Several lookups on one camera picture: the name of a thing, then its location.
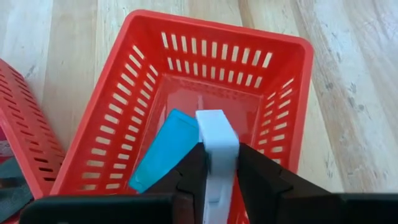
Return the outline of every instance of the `basket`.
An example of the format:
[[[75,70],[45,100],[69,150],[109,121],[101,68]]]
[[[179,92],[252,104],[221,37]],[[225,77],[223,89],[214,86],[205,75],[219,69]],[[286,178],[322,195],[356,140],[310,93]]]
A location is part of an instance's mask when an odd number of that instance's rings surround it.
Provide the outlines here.
[[[65,153],[24,77],[0,59],[0,141],[3,140],[8,141],[34,198],[48,195]]]
[[[127,182],[168,113],[224,111],[239,140],[296,172],[312,68],[298,37],[138,10],[127,16],[52,193]],[[230,221],[245,222],[235,184]]]

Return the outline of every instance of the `blue block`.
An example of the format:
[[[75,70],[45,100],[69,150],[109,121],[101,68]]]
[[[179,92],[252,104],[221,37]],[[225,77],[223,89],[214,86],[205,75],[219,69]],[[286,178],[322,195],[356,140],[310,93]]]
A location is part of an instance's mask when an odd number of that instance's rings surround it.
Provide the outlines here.
[[[198,143],[195,118],[172,110],[129,181],[139,193],[145,192],[172,170]]]

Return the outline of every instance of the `wooden floor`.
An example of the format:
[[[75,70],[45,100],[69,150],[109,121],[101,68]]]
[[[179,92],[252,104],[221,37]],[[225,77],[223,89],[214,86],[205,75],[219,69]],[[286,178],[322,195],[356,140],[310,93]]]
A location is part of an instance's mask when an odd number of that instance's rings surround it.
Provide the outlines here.
[[[299,174],[335,192],[398,192],[398,1],[0,0],[0,57],[28,80],[64,148],[135,9],[308,39]]]

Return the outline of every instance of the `gray fabric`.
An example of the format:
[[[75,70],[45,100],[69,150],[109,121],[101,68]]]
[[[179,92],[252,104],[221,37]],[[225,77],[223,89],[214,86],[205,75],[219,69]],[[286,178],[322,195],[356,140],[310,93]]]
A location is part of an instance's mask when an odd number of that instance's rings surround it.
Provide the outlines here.
[[[22,184],[18,187],[0,190],[0,223],[17,213],[33,199],[14,157],[0,164],[0,178],[8,177],[20,177]]]

